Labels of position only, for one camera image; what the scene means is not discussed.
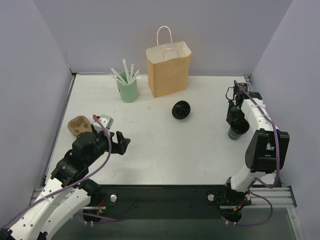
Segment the black coffee cup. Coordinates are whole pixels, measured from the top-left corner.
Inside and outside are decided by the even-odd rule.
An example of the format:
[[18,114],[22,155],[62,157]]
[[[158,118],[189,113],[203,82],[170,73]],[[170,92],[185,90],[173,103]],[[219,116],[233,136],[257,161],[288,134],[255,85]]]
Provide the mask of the black coffee cup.
[[232,140],[238,140],[242,135],[248,132],[250,124],[246,121],[235,121],[230,124],[228,136]]

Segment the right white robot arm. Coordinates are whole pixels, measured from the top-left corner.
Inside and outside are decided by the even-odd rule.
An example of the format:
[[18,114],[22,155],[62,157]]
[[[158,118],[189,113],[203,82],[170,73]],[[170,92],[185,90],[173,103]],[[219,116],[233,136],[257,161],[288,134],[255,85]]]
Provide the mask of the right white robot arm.
[[238,140],[249,130],[253,132],[244,154],[244,166],[229,178],[230,186],[221,192],[223,201],[233,204],[239,199],[239,192],[246,192],[255,182],[261,183],[264,176],[275,174],[273,183],[264,183],[265,187],[273,188],[277,184],[290,136],[272,122],[258,94],[250,98],[238,93],[228,103],[229,138]]

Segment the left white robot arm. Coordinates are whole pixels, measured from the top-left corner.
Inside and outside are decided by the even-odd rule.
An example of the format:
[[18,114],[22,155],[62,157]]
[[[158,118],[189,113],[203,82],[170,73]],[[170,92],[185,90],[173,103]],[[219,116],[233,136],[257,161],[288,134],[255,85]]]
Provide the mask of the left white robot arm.
[[100,203],[102,187],[90,178],[89,167],[104,153],[124,155],[130,142],[120,131],[80,133],[41,194],[18,214],[15,224],[1,228],[0,238],[47,240],[82,207]]

